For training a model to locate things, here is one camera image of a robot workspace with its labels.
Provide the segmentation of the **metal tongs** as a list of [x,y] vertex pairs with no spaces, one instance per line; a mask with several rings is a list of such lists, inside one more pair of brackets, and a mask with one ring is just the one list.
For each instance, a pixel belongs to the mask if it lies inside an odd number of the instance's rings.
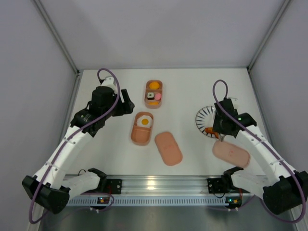
[[219,134],[218,139],[219,139],[219,141],[223,142],[224,139],[225,139],[225,137],[226,137],[226,135],[224,135],[224,134]]

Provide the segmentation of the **striped round plate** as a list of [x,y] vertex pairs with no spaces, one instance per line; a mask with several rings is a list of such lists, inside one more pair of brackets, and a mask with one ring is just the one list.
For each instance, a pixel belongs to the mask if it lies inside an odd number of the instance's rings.
[[216,112],[216,109],[213,105],[205,106],[197,112],[197,114],[195,116],[195,124],[196,124],[198,130],[203,135],[206,135],[205,128],[207,128],[207,127],[213,128],[215,112]]

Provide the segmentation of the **white fried egg toy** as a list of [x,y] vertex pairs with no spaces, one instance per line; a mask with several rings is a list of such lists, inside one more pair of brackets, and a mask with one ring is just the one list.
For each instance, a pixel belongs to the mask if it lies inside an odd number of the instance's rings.
[[148,115],[142,115],[136,121],[136,125],[143,128],[150,128],[152,124],[153,119]]

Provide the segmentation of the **black white sushi roll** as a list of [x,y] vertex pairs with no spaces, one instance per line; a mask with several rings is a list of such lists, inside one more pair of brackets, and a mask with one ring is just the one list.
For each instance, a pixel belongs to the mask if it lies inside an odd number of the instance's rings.
[[154,92],[148,92],[147,93],[147,100],[154,100],[155,99],[155,93]]

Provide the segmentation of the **pink toy sweet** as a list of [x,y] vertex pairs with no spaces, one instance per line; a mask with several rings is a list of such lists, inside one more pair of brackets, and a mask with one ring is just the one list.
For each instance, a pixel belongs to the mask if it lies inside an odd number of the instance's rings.
[[161,94],[157,93],[157,94],[154,96],[154,99],[155,99],[155,100],[160,100],[160,99],[161,99]]

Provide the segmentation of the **orange round toy food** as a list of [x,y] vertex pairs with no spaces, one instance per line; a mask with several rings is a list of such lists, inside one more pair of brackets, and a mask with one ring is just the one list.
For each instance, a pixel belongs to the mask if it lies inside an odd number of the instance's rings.
[[157,82],[157,81],[153,81],[153,82],[151,82],[151,83],[149,84],[149,88],[150,88],[151,90],[157,90],[157,89],[160,88],[160,83]]

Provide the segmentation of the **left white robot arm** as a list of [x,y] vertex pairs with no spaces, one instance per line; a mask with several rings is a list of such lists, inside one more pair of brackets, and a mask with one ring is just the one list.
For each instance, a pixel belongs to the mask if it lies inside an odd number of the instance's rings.
[[77,112],[57,149],[33,176],[25,176],[22,186],[33,202],[47,211],[58,214],[70,199],[86,192],[101,193],[107,176],[100,170],[90,168],[85,173],[65,180],[74,160],[89,143],[106,120],[112,116],[132,114],[134,104],[126,89],[120,89],[115,77],[100,80],[87,106]]

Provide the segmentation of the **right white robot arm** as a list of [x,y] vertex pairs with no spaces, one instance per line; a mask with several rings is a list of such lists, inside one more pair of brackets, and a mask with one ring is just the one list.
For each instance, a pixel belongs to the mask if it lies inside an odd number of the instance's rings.
[[242,147],[220,138],[213,145],[215,157],[234,165],[221,176],[226,190],[244,189],[279,215],[308,198],[308,174],[288,164],[264,137],[256,121],[248,114],[238,114],[231,99],[215,103],[213,131],[233,136]]

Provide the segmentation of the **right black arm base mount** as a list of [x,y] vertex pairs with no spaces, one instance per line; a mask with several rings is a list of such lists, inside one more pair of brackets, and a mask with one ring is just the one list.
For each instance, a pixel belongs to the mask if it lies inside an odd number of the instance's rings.
[[208,178],[207,179],[208,192],[211,194],[227,193],[228,185],[222,178]]

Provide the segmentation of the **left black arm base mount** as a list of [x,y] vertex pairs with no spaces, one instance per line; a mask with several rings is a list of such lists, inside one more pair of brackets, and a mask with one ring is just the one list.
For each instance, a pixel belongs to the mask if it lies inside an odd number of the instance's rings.
[[89,190],[83,194],[93,193],[107,193],[107,194],[121,194],[122,191],[122,179],[107,179],[104,187],[100,187],[95,190]]

